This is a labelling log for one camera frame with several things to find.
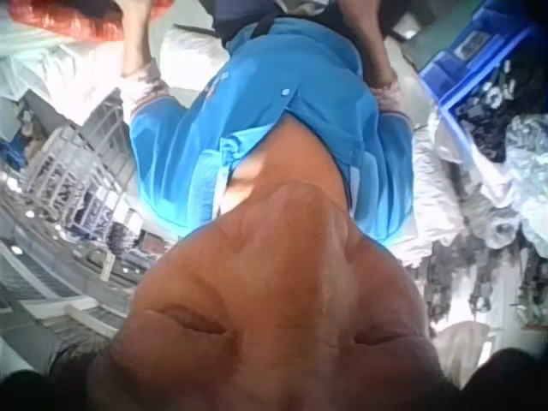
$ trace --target blue polo shirt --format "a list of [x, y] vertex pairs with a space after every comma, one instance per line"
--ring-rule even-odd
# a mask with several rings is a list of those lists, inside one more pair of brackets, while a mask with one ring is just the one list
[[344, 37], [283, 17], [251, 39], [254, 26], [228, 44], [230, 60], [192, 107], [165, 97], [134, 114], [141, 198], [180, 236], [209, 223], [231, 173], [289, 113], [333, 156], [360, 229], [387, 244], [412, 206], [408, 119], [379, 112], [360, 56]]

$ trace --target hair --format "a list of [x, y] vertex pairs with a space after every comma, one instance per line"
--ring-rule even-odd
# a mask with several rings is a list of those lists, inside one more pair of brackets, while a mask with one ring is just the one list
[[[34, 371], [13, 373], [0, 384], [2, 410], [91, 411], [86, 378], [93, 360], [104, 349], [83, 351], [73, 345], [54, 356], [45, 374]], [[435, 398], [425, 399], [423, 406], [413, 409], [545, 409], [548, 404], [545, 396], [547, 366], [548, 349], [541, 361], [520, 350], [505, 349], [481, 367], [458, 395], [442, 389]]]

